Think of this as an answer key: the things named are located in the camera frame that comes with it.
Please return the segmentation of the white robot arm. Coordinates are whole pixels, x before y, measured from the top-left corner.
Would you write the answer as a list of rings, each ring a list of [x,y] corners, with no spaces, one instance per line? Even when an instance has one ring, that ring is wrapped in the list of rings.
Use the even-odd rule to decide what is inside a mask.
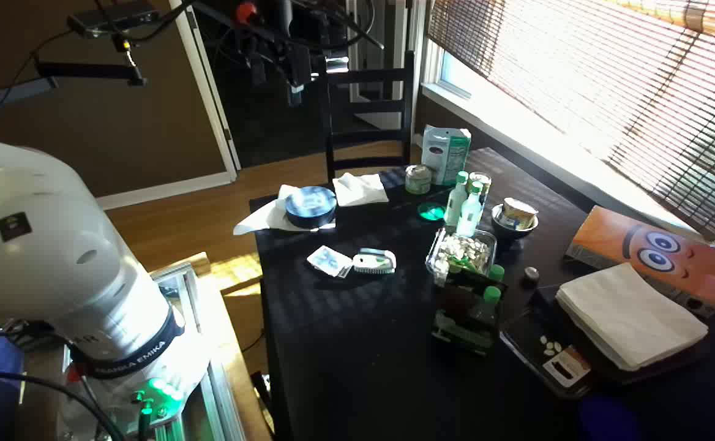
[[[133,432],[178,417],[206,374],[183,322],[84,179],[0,142],[0,321],[52,326],[108,420]]]

